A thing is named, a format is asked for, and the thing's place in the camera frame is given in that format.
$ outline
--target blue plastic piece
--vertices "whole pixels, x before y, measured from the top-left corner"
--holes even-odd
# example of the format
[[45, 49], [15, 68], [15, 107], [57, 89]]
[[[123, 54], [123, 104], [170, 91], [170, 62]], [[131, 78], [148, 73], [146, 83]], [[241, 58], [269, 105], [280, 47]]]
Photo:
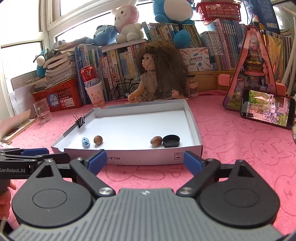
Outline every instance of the blue plastic piece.
[[184, 152], [184, 165], [193, 176], [196, 176], [203, 170], [202, 162], [187, 151]]
[[97, 175], [100, 170], [103, 169], [104, 166], [107, 164], [107, 153], [105, 150], [95, 155], [91, 160], [89, 160], [89, 163], [87, 165], [87, 169]]
[[47, 148], [26, 149], [21, 153], [21, 156], [36, 156], [49, 154]]

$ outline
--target stuffed bunny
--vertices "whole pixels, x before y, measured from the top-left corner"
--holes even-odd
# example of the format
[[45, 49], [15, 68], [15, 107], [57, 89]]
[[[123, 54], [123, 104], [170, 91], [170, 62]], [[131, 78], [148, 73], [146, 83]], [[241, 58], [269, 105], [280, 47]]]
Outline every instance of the stuffed bunny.
[[136, 7], [137, 0], [130, 0], [129, 4], [112, 10], [115, 16], [114, 26], [119, 34], [116, 36], [117, 43], [126, 43], [133, 40], [143, 39], [142, 24], [138, 23], [139, 11]]

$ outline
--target binder clip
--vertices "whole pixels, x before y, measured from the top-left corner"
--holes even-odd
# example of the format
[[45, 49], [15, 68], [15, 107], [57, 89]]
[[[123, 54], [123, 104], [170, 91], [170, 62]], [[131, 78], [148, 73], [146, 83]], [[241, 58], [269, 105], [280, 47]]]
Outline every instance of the binder clip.
[[84, 113], [82, 114], [82, 116], [80, 118], [78, 118], [77, 114], [74, 113], [73, 117], [75, 118], [75, 122], [78, 123], [78, 128], [80, 128], [85, 123], [85, 121], [84, 121]]

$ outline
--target product box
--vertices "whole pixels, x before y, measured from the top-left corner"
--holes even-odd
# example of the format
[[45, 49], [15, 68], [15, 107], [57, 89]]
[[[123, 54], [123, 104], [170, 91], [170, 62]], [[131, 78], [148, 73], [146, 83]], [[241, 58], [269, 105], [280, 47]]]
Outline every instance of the product box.
[[[185, 151], [202, 154], [202, 142], [192, 112], [185, 100], [155, 101], [94, 108], [84, 116], [85, 123], [75, 123], [52, 144], [54, 153], [66, 152], [71, 159], [88, 158], [104, 149], [107, 163], [116, 165], [181, 164]], [[103, 143], [95, 145], [95, 136]], [[180, 137], [180, 145], [153, 147], [155, 136]], [[82, 138], [90, 141], [82, 145]]]
[[180, 52], [189, 72], [211, 70], [208, 48], [180, 49]]

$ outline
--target beige shelf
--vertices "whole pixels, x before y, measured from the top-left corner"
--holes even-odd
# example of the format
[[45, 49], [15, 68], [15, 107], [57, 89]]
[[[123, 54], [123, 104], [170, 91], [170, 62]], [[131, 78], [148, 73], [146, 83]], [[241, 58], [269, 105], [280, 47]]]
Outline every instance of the beige shelf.
[[189, 72], [189, 78], [194, 78], [195, 80], [197, 80], [198, 92], [210, 90], [227, 91], [228, 86], [222, 86], [218, 83], [218, 77], [220, 74], [229, 74], [230, 77], [232, 77], [234, 74], [234, 70]]

